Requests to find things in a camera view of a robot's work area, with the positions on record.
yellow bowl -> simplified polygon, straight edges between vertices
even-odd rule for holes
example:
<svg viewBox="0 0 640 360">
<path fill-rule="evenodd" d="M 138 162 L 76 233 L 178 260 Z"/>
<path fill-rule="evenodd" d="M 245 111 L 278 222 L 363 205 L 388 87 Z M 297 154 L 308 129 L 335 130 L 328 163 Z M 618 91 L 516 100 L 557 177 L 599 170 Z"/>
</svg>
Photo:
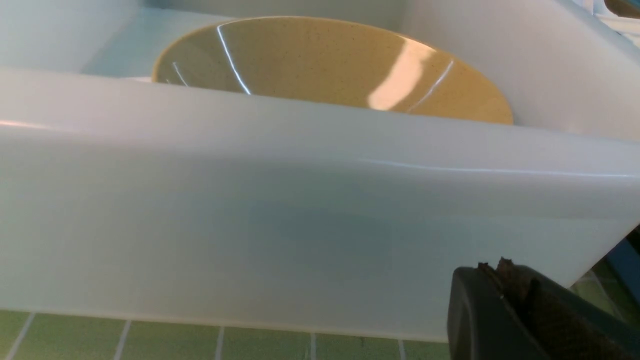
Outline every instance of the yellow bowl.
<svg viewBox="0 0 640 360">
<path fill-rule="evenodd" d="M 509 104 L 455 56 L 384 29 L 311 17 L 222 22 L 178 39 L 152 80 L 512 124 Z"/>
</svg>

white sink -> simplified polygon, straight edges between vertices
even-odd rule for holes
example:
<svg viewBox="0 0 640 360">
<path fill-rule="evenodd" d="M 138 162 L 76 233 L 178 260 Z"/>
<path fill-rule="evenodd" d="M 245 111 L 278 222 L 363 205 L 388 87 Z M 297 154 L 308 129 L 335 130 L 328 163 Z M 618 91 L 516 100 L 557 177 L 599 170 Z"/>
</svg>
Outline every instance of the white sink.
<svg viewBox="0 0 640 360">
<path fill-rule="evenodd" d="M 568 286 L 637 225 L 630 42 L 570 0 L 366 10 L 483 71 L 517 126 L 69 74 L 147 76 L 171 37 L 136 21 L 175 12 L 127 13 L 73 69 L 26 39 L 30 69 L 0 69 L 0 307 L 445 340 L 457 266 Z"/>
</svg>

